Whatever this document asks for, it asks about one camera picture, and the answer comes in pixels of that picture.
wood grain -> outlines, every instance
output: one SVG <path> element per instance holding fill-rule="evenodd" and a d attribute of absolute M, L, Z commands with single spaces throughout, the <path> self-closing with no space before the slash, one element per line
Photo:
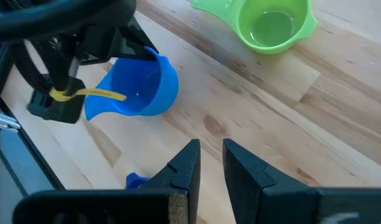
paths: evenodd
<path fill-rule="evenodd" d="M 179 77 L 177 100 L 160 116 L 44 121 L 26 111 L 32 90 L 15 68 L 2 97 L 68 189 L 123 188 L 129 173 L 153 176 L 199 138 L 198 223 L 235 223 L 223 138 L 308 185 L 381 187 L 381 0 L 313 4 L 310 39 L 260 55 L 190 1 L 138 0 L 139 24 Z M 111 62 L 78 77 L 96 86 Z"/>

green bowl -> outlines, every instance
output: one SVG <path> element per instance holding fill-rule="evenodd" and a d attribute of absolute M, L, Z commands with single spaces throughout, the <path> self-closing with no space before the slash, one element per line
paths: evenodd
<path fill-rule="evenodd" d="M 194 0 L 193 7 L 226 22 L 253 50 L 278 54 L 312 35 L 310 0 Z"/>

light wood surface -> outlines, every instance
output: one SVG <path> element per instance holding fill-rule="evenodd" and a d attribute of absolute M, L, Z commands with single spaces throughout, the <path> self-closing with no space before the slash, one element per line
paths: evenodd
<path fill-rule="evenodd" d="M 137 20 L 179 76 L 161 116 L 44 121 L 27 112 L 32 90 L 15 68 L 2 97 L 68 189 L 121 189 L 130 172 L 153 176 L 199 138 L 199 223 L 235 223 L 223 138 L 308 185 L 381 187 L 381 0 L 313 6 L 310 39 L 260 55 L 190 0 L 138 0 Z M 92 87 L 110 67 L 78 77 Z"/>

yellow tag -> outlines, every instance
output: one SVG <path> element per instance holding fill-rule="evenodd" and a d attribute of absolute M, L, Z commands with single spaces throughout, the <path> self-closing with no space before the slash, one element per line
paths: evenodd
<path fill-rule="evenodd" d="M 96 88 L 77 90 L 77 92 L 71 96 L 65 96 L 64 94 L 65 94 L 64 91 L 57 91 L 55 88 L 51 89 L 51 91 L 49 92 L 49 95 L 54 100 L 59 101 L 59 102 L 68 101 L 68 100 L 72 99 L 74 96 L 78 96 L 78 95 L 103 96 L 103 97 L 107 97 L 107 98 L 111 98 L 111 99 L 115 99 L 115 100 L 121 100 L 121 101 L 124 101 L 127 98 L 126 96 L 119 94 L 119 93 L 116 93 L 116 92 L 113 92 L 113 91 L 101 90 L 101 89 L 96 89 Z"/>

blue plastic piece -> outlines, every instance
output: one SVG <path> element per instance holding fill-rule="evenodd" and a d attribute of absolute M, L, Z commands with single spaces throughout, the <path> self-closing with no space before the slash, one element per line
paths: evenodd
<path fill-rule="evenodd" d="M 177 73 L 168 58 L 145 47 L 156 61 L 119 58 L 96 86 L 127 96 L 124 101 L 102 96 L 85 98 L 85 117 L 91 120 L 103 112 L 127 116 L 154 116 L 168 110 L 178 94 Z"/>
<path fill-rule="evenodd" d="M 136 173 L 130 173 L 126 178 L 126 189 L 138 189 L 139 186 L 145 184 L 150 178 L 140 177 Z"/>

